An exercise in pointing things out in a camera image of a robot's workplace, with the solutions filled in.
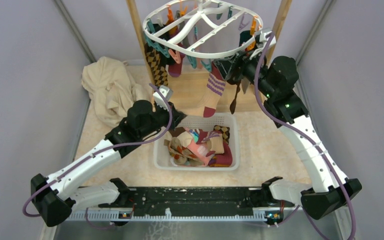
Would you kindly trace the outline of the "cream sock brown toe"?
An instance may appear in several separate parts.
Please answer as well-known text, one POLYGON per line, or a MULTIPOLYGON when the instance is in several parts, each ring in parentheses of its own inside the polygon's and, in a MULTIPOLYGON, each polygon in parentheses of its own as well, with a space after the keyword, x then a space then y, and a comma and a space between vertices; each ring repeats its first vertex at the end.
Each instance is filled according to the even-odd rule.
POLYGON ((187 127, 177 127, 174 130, 169 130, 168 145, 178 144, 183 147, 188 147, 193 141, 192 135, 187 127))

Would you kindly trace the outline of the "cream argyle sock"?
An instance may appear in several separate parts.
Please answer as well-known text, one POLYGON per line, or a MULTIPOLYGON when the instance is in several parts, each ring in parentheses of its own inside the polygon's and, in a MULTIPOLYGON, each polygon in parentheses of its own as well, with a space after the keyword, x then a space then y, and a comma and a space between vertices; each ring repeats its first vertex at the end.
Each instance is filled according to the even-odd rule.
POLYGON ((204 162, 201 161, 187 147, 183 146, 177 137, 173 137, 171 140, 165 139, 163 144, 167 147, 170 156, 173 157, 175 165, 184 167, 205 166, 204 162))

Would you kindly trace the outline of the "brown yellow argyle sock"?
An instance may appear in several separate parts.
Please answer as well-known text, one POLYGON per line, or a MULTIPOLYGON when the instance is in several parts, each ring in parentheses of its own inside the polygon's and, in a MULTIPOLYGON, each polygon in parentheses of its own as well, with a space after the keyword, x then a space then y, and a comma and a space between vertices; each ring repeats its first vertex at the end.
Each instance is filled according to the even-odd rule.
POLYGON ((221 125, 215 125, 213 127, 214 131, 220 132, 223 138, 223 141, 229 144, 230 140, 230 127, 227 126, 221 126, 221 125))

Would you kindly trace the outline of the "wooden hanger rack frame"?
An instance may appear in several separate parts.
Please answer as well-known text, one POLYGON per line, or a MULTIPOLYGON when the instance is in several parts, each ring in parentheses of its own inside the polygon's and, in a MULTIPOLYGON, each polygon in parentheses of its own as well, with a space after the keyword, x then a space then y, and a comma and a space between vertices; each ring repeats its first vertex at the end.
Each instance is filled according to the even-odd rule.
MULTIPOLYGON (((154 10, 152 13, 148 15, 148 17, 144 20, 143 23, 140 25, 140 18, 136 16, 138 14, 138 9, 136 6, 135 0, 126 0, 126 4, 130 13, 130 17, 138 38, 138 41, 141 43, 141 49, 145 52, 145 44, 144 41, 146 40, 148 43, 148 46, 153 47, 154 49, 158 50, 161 46, 163 46, 162 50, 158 50, 161 53, 167 55, 169 50, 174 50, 175 53, 178 53, 177 55, 170 55, 168 53, 168 56, 172 57, 179 57, 178 59, 180 60, 180 54, 184 54, 186 57, 190 58, 199 58, 199 59, 221 59, 222 57, 228 57, 232 56, 233 54, 239 53, 239 51, 242 51, 246 49, 247 47, 251 46, 253 42, 257 43, 256 37, 257 33, 259 33, 260 38, 263 37, 263 21, 260 16, 258 16, 255 12, 253 12, 250 9, 237 6, 234 4, 230 4, 228 2, 222 1, 222 0, 206 0, 205 2, 203 0, 196 0, 197 2, 197 7, 192 9, 191 11, 184 13, 183 15, 181 14, 181 17, 176 19, 176 20, 170 20, 170 24, 167 26, 163 27, 161 30, 156 31, 156 33, 153 33, 153 23, 151 22, 149 27, 148 22, 150 18, 156 14, 159 14, 161 11, 167 9, 167 11, 170 9, 171 5, 173 4, 179 4, 179 7, 182 6, 181 4, 182 0, 172 0, 168 2, 166 5, 163 5, 156 10, 154 10), (220 7, 207 7, 210 4, 220 4, 220 7), (225 9, 233 8, 238 10, 239 12, 224 21, 221 24, 215 24, 212 20, 208 18, 208 15, 216 15, 216 14, 222 14, 225 9), (258 28, 257 30, 251 30, 251 39, 240 45, 239 47, 229 50, 229 51, 224 51, 224 52, 219 52, 219 53, 202 53, 202 52, 197 52, 198 46, 202 45, 205 43, 208 39, 210 39, 213 35, 216 35, 219 33, 223 28, 227 27, 232 21, 237 19, 238 17, 241 17, 243 14, 248 14, 251 15, 253 18, 252 21, 257 21, 258 22, 258 28), (212 31, 210 31, 208 34, 205 36, 199 38, 194 44, 190 45, 187 48, 181 47, 178 44, 184 40, 189 32, 193 30, 195 27, 196 23, 199 22, 199 20, 204 20, 208 26, 213 28, 212 31), (173 29, 175 26, 179 25, 180 23, 183 23, 184 21, 187 21, 185 26, 180 30, 173 38, 170 40, 164 40, 162 38, 159 38, 161 35, 167 33, 169 30, 173 29)), ((290 5, 292 3, 292 0, 282 0, 280 3, 280 6, 277 11, 276 15, 276 20, 275 24, 273 25, 273 30, 277 29, 278 30, 278 35, 282 31, 282 27, 284 24, 284 20, 286 16, 288 15, 290 5)), ((204 65, 204 62, 202 63, 203 66, 206 66, 208 72, 210 73, 209 83, 206 84, 206 89, 204 90, 204 95, 203 95, 203 100, 211 100, 211 101, 203 101, 203 104, 199 105, 200 107, 204 106, 203 108, 205 109, 210 109, 210 110, 216 110, 216 106, 223 95, 225 85, 221 83, 216 83, 216 80, 218 78, 212 79, 211 76, 212 74, 212 63, 209 63, 207 65, 204 65)), ((166 107, 165 109, 174 109, 174 107, 170 107, 168 104, 169 100, 169 93, 171 93, 168 89, 168 87, 162 85, 160 87, 156 87, 155 85, 150 83, 150 86, 152 89, 154 89, 154 93, 152 94, 154 102, 160 106, 160 107, 166 107)))

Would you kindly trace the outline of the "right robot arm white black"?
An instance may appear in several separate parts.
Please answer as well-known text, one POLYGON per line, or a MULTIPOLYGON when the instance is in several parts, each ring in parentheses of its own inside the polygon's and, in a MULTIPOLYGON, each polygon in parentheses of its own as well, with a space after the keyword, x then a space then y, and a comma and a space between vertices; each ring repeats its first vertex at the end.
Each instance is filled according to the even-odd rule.
POLYGON ((257 58, 244 55, 218 59, 214 64, 228 83, 247 80, 264 95, 265 111, 287 137, 310 177, 310 184, 282 177, 267 180, 261 190, 264 204, 290 202, 319 220, 345 206, 362 190, 360 181, 349 178, 333 161, 314 129, 309 111, 295 93, 299 79, 295 59, 278 56, 270 66, 258 68, 257 58))

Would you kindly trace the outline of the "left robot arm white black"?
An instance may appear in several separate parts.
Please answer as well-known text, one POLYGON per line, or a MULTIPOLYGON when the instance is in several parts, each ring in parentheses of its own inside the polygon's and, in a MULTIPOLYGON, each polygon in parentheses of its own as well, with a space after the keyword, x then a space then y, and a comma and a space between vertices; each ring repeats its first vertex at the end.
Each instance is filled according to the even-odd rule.
POLYGON ((172 102, 165 109, 147 100, 139 100, 127 111, 118 126, 107 133, 93 149, 63 169, 30 180, 32 202, 38 215, 48 227, 63 223, 77 210, 90 207, 131 207, 130 189, 119 178, 84 187, 83 183, 103 168, 121 160, 141 145, 151 143, 149 137, 159 138, 165 130, 173 130, 186 117, 172 102))

